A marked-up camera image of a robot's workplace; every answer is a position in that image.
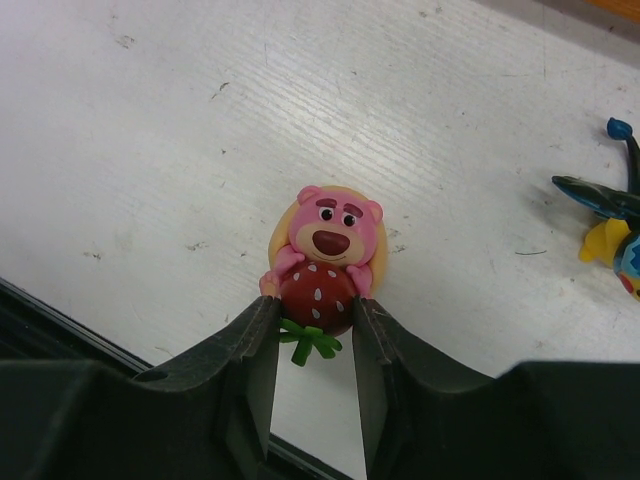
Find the pink bear holding strawberry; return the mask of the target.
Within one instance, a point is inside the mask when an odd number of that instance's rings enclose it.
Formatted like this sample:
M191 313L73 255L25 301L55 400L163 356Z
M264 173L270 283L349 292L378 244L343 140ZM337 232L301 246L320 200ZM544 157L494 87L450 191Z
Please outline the pink bear holding strawberry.
M274 229L263 296L281 303L283 343L292 362L306 365L341 351L339 336L353 325L356 299L370 299L386 273L388 246L382 206L343 186L303 187Z

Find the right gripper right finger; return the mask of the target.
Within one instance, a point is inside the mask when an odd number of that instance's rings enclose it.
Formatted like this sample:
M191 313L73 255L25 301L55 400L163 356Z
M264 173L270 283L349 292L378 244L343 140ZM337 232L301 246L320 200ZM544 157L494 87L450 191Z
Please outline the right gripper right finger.
M639 368L526 361L492 378L353 305L371 479L635 479Z

